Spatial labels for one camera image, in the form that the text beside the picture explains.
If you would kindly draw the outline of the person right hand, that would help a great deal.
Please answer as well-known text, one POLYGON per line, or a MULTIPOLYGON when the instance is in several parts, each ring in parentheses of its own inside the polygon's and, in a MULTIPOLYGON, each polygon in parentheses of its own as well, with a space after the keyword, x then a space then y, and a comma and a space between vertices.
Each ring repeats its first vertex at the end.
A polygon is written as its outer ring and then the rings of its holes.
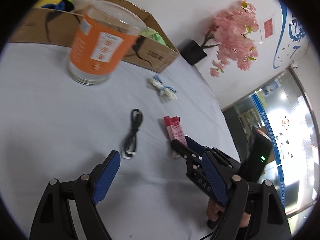
MULTIPOLYGON (((225 208, 219 206, 211 198, 208 200, 206 215, 209 220, 211 220, 212 222, 217 221, 219 219, 219 212, 224 212, 224 211, 225 211, 225 208)), ((250 218, 251 218, 251 215, 244 212, 244 214, 242 215, 241 222, 240 222, 240 228, 248 227, 250 218)))

